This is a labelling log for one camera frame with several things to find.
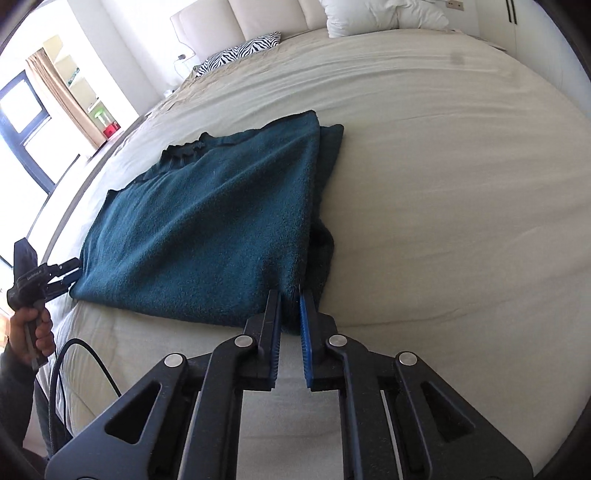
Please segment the left forearm dark sleeve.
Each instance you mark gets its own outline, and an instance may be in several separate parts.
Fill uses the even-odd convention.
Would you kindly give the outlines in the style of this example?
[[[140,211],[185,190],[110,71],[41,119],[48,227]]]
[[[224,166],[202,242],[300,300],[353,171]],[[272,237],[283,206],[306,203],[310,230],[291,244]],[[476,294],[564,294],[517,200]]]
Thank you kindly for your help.
[[[10,440],[23,447],[30,422],[36,374],[7,345],[1,355],[1,426]]]

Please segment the person's left hand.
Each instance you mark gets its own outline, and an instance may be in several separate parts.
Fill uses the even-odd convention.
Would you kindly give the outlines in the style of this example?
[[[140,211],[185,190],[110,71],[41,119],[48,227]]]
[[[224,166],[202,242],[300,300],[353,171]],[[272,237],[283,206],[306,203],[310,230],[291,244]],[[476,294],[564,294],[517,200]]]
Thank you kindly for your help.
[[[52,320],[47,309],[21,308],[9,320],[8,343],[16,358],[26,366],[32,364],[34,355],[29,347],[44,357],[56,349],[52,332]]]

